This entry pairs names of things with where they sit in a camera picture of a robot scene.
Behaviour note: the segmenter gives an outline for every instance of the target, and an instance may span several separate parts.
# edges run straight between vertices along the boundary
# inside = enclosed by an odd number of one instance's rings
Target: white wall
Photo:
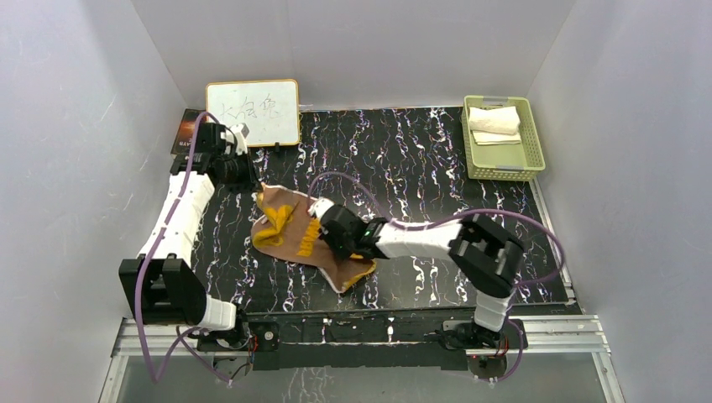
[[[577,296],[629,402],[709,401],[712,3],[580,0],[528,97]]]
[[[309,108],[524,96],[573,0],[133,0],[175,83],[295,78]]]
[[[3,1],[1,401],[97,401],[184,106],[129,0]]]

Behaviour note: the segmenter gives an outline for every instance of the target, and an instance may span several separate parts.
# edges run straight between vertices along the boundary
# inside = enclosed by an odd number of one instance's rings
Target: white towel
[[[500,133],[488,133],[488,132],[475,132],[472,131],[472,136],[474,137],[475,143],[477,145],[499,145],[499,144],[519,144],[521,143],[521,136],[519,131],[514,134],[500,134]]]
[[[498,107],[496,109],[469,109],[469,129],[476,132],[514,134],[519,130],[519,115],[516,107]]]

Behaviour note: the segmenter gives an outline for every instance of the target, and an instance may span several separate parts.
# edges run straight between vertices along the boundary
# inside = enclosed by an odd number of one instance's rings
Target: whiteboard frame
[[[279,82],[279,81],[292,81],[294,82],[294,86],[296,89],[296,142],[295,143],[280,143],[280,147],[283,145],[298,145],[301,143],[301,116],[300,116],[300,111],[299,111],[299,84],[296,82],[295,79],[293,78],[280,78],[277,80],[251,80],[251,81],[219,81],[219,82],[210,82],[205,86],[205,110],[207,111],[209,109],[209,106],[207,104],[207,88],[209,86],[219,86],[221,84],[255,84],[258,82]],[[256,148],[256,147],[274,147],[275,143],[272,144],[250,144],[248,147]]]

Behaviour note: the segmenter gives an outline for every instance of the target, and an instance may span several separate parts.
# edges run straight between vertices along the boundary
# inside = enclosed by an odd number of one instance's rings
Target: dark book
[[[181,125],[178,127],[178,134],[175,135],[173,148],[170,149],[170,154],[173,155],[173,158],[178,154],[188,154],[188,150],[191,148],[193,129],[196,127],[196,119],[201,112],[203,111],[198,109],[186,109],[186,111],[183,112],[183,119],[181,119]]]

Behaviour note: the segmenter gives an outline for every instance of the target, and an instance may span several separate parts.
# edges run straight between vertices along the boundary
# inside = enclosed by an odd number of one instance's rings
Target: gray floor
[[[119,402],[604,402],[589,353],[527,354],[491,389],[468,373],[435,368],[282,369],[252,372],[227,389],[192,357],[175,357],[152,385],[143,360],[129,360]]]

